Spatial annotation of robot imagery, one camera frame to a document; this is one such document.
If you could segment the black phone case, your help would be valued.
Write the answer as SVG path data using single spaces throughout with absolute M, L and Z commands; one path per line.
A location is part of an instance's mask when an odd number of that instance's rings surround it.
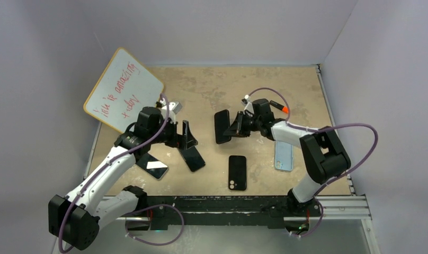
M 228 188 L 232 191 L 245 191 L 247 189 L 247 160 L 245 156 L 229 156 Z
M 225 135 L 225 131 L 230 127 L 229 111 L 222 110 L 214 114 L 215 141 L 216 144 L 223 144 L 231 140 L 231 136 Z

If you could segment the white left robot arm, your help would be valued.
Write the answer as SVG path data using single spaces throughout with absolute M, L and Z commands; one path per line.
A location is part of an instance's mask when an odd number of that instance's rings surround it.
M 137 120 L 129 124 L 114 142 L 104 161 L 77 187 L 64 197 L 55 195 L 48 204 L 49 232 L 58 238 L 60 253 L 72 248 L 84 250 L 99 231 L 123 215 L 142 216 L 155 205 L 148 205 L 147 193 L 140 187 L 127 186 L 117 196 L 104 200 L 108 190 L 154 144 L 186 150 L 198 144 L 187 120 L 182 133 L 168 108 L 144 107 Z

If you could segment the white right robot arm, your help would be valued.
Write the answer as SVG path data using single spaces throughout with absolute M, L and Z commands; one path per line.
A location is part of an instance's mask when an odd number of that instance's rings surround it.
M 276 118 L 267 99 L 250 101 L 244 98 L 243 111 L 233 121 L 229 111 L 215 113 L 216 143 L 221 144 L 232 137 L 249 137 L 252 132 L 272 140 L 290 144 L 302 151 L 307 173 L 300 183 L 288 191 L 287 209 L 293 215 L 304 212 L 308 203 L 330 179 L 340 176 L 351 167 L 351 160 L 338 135 L 329 127 L 308 130 Z

